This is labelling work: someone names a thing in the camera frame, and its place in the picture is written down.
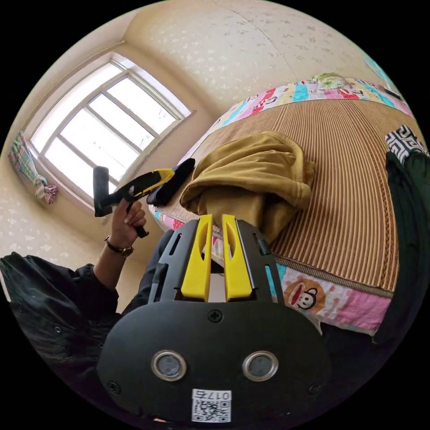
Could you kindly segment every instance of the monkey print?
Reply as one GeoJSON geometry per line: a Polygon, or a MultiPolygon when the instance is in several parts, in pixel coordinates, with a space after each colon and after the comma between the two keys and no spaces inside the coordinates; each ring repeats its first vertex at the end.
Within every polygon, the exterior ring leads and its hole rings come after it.
{"type": "Polygon", "coordinates": [[[326,294],[318,282],[302,278],[285,289],[284,300],[287,306],[317,314],[325,306],[326,294]]]}

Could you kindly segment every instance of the yellow jacket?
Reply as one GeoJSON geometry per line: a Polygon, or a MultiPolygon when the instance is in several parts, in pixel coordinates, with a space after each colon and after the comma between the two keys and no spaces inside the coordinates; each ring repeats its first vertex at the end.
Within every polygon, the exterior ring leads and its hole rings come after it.
{"type": "Polygon", "coordinates": [[[196,166],[180,203],[196,215],[234,215],[257,227],[271,243],[310,202],[315,163],[298,144],[264,132],[222,145],[196,166]]]}

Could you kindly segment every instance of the curtain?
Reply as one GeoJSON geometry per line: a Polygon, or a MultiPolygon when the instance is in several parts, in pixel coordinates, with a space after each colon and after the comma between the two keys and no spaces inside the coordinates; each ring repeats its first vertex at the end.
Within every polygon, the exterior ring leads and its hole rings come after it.
{"type": "Polygon", "coordinates": [[[9,159],[16,171],[33,183],[36,197],[44,198],[51,205],[58,193],[58,187],[56,185],[48,185],[47,180],[37,173],[22,131],[18,133],[12,143],[9,151],[9,159]]]}

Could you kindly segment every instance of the window pane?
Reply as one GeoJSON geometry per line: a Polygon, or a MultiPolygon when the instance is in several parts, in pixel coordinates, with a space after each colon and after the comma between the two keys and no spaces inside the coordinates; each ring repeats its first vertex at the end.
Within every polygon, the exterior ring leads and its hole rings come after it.
{"type": "MultiPolygon", "coordinates": [[[[75,185],[88,194],[93,194],[93,169],[79,158],[61,140],[55,139],[45,154],[46,158],[75,185]]],[[[115,185],[109,182],[109,192],[115,191],[115,185]]]]}
{"type": "Polygon", "coordinates": [[[175,118],[139,85],[125,78],[108,89],[116,99],[145,121],[158,134],[162,133],[175,118]]]}
{"type": "Polygon", "coordinates": [[[103,94],[93,100],[90,107],[139,148],[145,149],[154,140],[152,134],[103,94]]]}
{"type": "Polygon", "coordinates": [[[138,156],[137,152],[84,109],[65,126],[61,135],[95,164],[107,167],[117,181],[138,156]]]}
{"type": "Polygon", "coordinates": [[[99,86],[121,72],[122,70],[109,63],[100,67],[73,87],[48,113],[31,137],[31,142],[35,148],[41,151],[55,129],[71,110],[99,86]]]}

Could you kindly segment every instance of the window frame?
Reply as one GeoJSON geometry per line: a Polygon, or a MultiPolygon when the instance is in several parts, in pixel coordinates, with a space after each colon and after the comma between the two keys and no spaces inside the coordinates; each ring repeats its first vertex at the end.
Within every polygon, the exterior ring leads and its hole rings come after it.
{"type": "Polygon", "coordinates": [[[86,157],[83,153],[81,153],[72,143],[70,143],[66,138],[61,136],[62,130],[69,124],[69,122],[74,118],[74,116],[81,110],[84,109],[89,112],[95,119],[97,119],[102,125],[108,128],[108,130],[112,131],[118,138],[120,138],[126,145],[131,147],[134,151],[137,152],[138,156],[136,160],[129,166],[122,178],[118,181],[109,175],[109,181],[113,183],[118,189],[124,183],[129,180],[130,172],[133,172],[138,168],[138,166],[144,161],[144,159],[160,144],[160,142],[169,135],[184,119],[186,119],[187,115],[181,113],[169,100],[163,97],[152,85],[150,85],[144,78],[139,76],[139,74],[135,71],[138,66],[134,65],[132,67],[127,68],[119,61],[115,60],[114,53],[109,55],[109,58],[103,61],[101,64],[97,61],[97,66],[91,68],[84,76],[80,77],[77,81],[73,79],[73,76],[79,72],[73,74],[70,80],[74,80],[73,84],[68,86],[66,91],[62,91],[60,97],[57,97],[55,102],[52,103],[51,107],[45,112],[40,121],[38,121],[37,125],[33,127],[33,130],[29,136],[29,148],[32,152],[32,155],[35,158],[35,164],[40,173],[47,177],[50,181],[54,182],[59,186],[60,190],[63,191],[64,194],[69,194],[74,199],[77,199],[81,204],[84,204],[86,209],[94,210],[94,205],[92,202],[91,196],[86,194],[80,187],[78,187],[71,179],[69,179],[65,174],[59,170],[54,164],[52,164],[45,156],[46,152],[49,150],[51,144],[57,138],[63,144],[65,144],[73,153],[75,153],[80,159],[82,159],[86,164],[90,167],[94,168],[96,164],[91,161],[88,157],[86,157]],[[58,127],[54,130],[50,138],[47,140],[45,145],[43,146],[41,151],[38,151],[35,146],[32,144],[32,137],[42,125],[43,121],[46,119],[48,114],[56,108],[57,104],[61,101],[63,97],[65,97],[70,91],[72,91],[82,80],[86,79],[88,76],[96,72],[101,67],[106,64],[113,64],[118,67],[122,72],[116,75],[114,78],[109,79],[90,94],[88,94],[74,109],[72,109],[68,115],[60,122],[58,127]],[[119,100],[117,100],[114,96],[108,93],[109,88],[114,86],[116,83],[121,80],[128,78],[136,85],[138,85],[143,91],[145,91],[152,99],[154,99],[161,107],[163,107],[172,117],[175,119],[172,124],[170,124],[162,133],[158,134],[153,130],[148,124],[145,123],[140,117],[134,114],[130,109],[124,106],[119,100]],[[133,144],[128,138],[126,138],[121,132],[115,129],[112,125],[110,125],[105,119],[103,119],[97,112],[92,109],[89,104],[96,99],[100,94],[103,94],[113,103],[115,103],[120,109],[122,109],[125,113],[131,116],[138,124],[144,127],[154,139],[147,145],[144,149],[139,148],[135,144],[133,144]]]}

